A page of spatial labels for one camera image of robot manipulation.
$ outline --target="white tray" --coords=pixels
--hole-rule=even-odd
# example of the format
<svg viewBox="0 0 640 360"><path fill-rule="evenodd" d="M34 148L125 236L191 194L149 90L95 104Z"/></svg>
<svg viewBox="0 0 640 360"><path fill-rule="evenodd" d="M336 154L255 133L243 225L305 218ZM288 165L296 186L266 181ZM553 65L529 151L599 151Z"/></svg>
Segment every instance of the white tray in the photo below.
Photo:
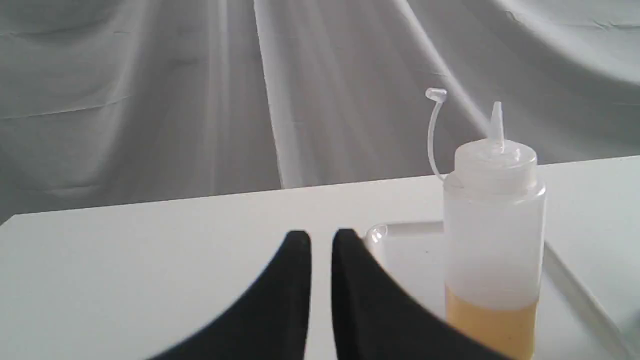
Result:
<svg viewBox="0 0 640 360"><path fill-rule="evenodd" d="M365 237L385 270L444 318L442 222L381 224ZM536 360L635 359L620 332L548 244L536 321Z"/></svg>

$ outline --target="squeeze bottle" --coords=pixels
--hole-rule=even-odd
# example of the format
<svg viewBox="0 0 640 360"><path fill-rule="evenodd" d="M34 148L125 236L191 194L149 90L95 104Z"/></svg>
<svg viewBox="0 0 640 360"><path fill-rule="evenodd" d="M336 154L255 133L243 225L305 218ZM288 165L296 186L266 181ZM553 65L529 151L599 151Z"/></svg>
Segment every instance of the squeeze bottle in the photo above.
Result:
<svg viewBox="0 0 640 360"><path fill-rule="evenodd" d="M512 359L529 360L540 293L546 189L536 152L505 140L502 106L493 105L489 137L461 145L445 179L433 159L435 120L429 124L429 162L444 180L447 322Z"/></svg>

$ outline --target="bottle cap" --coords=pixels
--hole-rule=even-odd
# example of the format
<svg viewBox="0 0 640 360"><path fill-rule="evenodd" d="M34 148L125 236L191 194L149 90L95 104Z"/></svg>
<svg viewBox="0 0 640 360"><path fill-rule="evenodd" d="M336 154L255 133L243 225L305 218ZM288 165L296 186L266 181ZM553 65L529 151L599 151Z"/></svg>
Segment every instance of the bottle cap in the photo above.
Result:
<svg viewBox="0 0 640 360"><path fill-rule="evenodd" d="M536 186L536 152L504 139L502 103L493 105L489 137L458 147L454 171L460 185L489 193L520 193Z"/></svg>

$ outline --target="white table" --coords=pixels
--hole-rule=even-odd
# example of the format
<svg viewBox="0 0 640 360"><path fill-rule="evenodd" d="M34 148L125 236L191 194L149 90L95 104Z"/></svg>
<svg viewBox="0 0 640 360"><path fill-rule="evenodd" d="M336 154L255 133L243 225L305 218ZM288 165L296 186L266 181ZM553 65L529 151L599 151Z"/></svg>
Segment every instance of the white table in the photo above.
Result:
<svg viewBox="0 0 640 360"><path fill-rule="evenodd" d="M632 334L640 328L640 157L541 173L548 240ZM0 359L151 356L238 298L290 229L312 237L307 359L335 359L335 230L441 217L435 177L16 216L0 227Z"/></svg>

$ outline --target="white backdrop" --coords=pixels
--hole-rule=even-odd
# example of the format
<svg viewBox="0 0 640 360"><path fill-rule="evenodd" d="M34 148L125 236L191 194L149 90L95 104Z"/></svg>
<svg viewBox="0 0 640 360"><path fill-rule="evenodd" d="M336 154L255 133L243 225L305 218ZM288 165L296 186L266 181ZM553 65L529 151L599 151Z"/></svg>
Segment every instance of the white backdrop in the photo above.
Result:
<svg viewBox="0 0 640 360"><path fill-rule="evenodd" d="M429 174L492 102L542 163L640 154L636 0L2 0L13 213Z"/></svg>

